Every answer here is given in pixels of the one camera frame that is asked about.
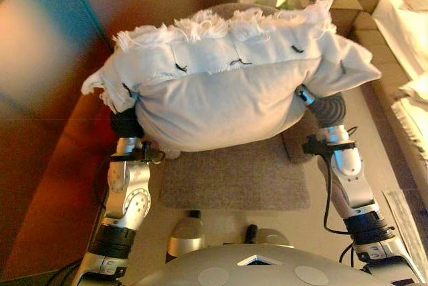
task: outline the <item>white bed sheet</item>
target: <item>white bed sheet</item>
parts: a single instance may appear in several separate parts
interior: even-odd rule
[[[403,0],[380,0],[372,16],[410,80],[428,71],[428,13],[409,10]]]

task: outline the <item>beige floor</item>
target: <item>beige floor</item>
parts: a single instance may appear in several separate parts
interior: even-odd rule
[[[397,179],[361,90],[359,88],[350,90],[344,93],[344,97],[347,105],[345,126],[347,128],[358,126],[353,138],[358,142],[358,149],[364,159],[365,176],[388,223],[395,225],[382,190],[398,189]],[[202,219],[207,244],[239,243],[245,227],[252,223],[259,228],[281,231],[295,248],[337,260],[342,250],[350,243],[350,238],[328,233],[322,228],[326,189],[316,158],[305,163],[304,171],[311,198],[311,207],[308,210],[290,212],[204,210]],[[136,236],[129,257],[128,271],[122,279],[125,285],[130,285],[163,266],[168,235],[175,223],[185,215],[181,210],[165,208],[156,202],[155,196],[159,191],[162,172],[162,166],[157,166],[152,172],[150,192],[154,202]],[[329,225],[335,229],[344,228],[342,219],[335,210],[330,213]]]

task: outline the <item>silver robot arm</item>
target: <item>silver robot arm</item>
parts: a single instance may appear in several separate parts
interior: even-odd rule
[[[364,270],[391,283],[424,283],[402,240],[393,234],[379,211],[364,177],[358,148],[342,124],[345,115],[342,96],[316,99],[304,86],[296,94],[315,114],[321,128],[322,138],[310,136],[304,152],[321,155],[330,165],[327,186],[331,201],[343,218],[358,258],[366,263]]]
[[[73,286],[120,285],[128,266],[135,234],[150,209],[149,162],[163,153],[138,138],[121,138],[108,170],[106,212],[94,241],[84,255]]]

